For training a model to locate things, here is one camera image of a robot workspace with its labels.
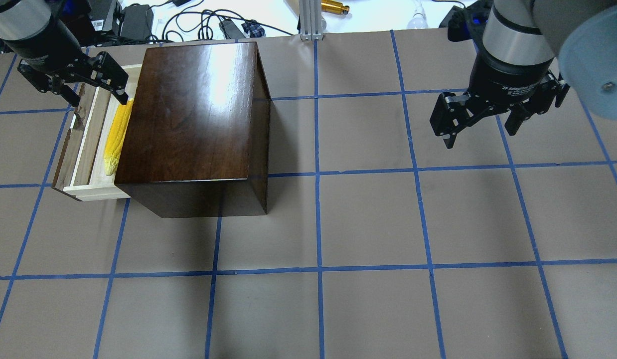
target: white label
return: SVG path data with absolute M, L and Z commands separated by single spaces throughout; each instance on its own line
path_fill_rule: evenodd
M 96 31 L 102 30 L 104 22 L 105 22 L 105 20 L 92 21 L 92 25 L 94 26 L 94 30 L 96 30 Z

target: screw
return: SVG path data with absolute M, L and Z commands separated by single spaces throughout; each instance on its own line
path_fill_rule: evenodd
M 601 88 L 603 89 L 603 91 L 612 91 L 612 89 L 614 89 L 614 86 L 616 86 L 614 82 L 606 82 L 605 84 L 603 84 L 603 86 L 601 86 Z

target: gold cylinder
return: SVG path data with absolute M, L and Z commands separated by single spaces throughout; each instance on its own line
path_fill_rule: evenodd
M 333 0 L 322 0 L 322 11 L 334 14 L 348 14 L 349 6 L 344 6 L 341 2 Z

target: brown cabinet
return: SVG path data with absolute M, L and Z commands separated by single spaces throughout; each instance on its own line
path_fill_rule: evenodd
M 257 44 L 149 48 L 127 72 L 117 172 L 101 168 L 117 102 L 86 86 L 53 186 L 79 200 L 131 196 L 165 218 L 265 214 L 270 96 Z

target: open drawer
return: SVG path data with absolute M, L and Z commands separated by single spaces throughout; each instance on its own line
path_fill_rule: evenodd
M 122 66 L 129 75 L 125 88 L 136 95 L 142 64 Z M 127 198 L 114 186 L 115 174 L 104 172 L 104 148 L 119 102 L 109 91 L 82 84 L 80 103 L 65 137 L 52 187 L 76 200 Z

